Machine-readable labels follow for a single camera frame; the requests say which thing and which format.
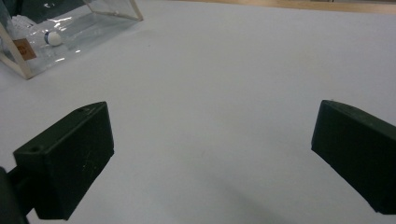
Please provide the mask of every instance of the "transparent container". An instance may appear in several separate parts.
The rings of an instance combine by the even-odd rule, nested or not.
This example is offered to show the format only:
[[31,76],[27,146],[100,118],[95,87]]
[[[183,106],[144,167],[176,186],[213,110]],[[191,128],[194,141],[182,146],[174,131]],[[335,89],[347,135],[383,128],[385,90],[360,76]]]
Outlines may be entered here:
[[28,79],[142,20],[134,0],[0,1],[0,60]]

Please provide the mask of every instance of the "black plastic part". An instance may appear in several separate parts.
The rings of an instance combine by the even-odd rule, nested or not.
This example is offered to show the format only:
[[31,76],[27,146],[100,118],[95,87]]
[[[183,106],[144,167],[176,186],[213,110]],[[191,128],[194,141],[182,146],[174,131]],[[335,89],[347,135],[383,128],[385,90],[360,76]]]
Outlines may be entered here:
[[353,106],[322,101],[312,150],[376,212],[396,214],[396,127]]
[[32,176],[34,208],[41,219],[69,219],[114,154],[105,102],[86,105],[14,152]]
[[78,7],[84,6],[81,0],[20,0],[20,14],[35,23],[58,17]]
[[18,15],[18,6],[21,4],[21,0],[3,0],[3,3],[6,6],[9,15]]
[[34,179],[18,166],[8,173],[8,179],[14,188],[21,212],[27,215],[36,200]]
[[0,223],[28,224],[6,171],[0,167]]

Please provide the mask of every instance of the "table surface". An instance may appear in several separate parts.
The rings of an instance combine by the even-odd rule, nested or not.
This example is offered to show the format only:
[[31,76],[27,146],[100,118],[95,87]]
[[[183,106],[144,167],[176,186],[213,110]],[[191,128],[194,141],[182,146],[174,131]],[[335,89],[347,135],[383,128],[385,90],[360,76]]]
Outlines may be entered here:
[[396,14],[396,5],[392,0],[177,0],[187,2],[207,2],[226,3],[260,7],[285,7],[298,9],[313,9],[325,11],[345,11],[345,12],[371,12]]
[[33,79],[0,64],[7,170],[51,124],[108,102],[116,154],[68,223],[395,223],[310,142],[324,99],[396,124],[396,16],[138,5],[144,21]]

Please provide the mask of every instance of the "orange label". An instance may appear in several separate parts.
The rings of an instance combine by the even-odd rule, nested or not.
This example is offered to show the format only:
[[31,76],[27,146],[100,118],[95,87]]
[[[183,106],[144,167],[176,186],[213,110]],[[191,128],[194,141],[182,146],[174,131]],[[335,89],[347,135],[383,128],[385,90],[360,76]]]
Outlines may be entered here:
[[35,56],[35,52],[33,51],[27,39],[14,40],[14,44],[17,46],[17,49],[20,51],[20,54],[25,61],[37,57]]

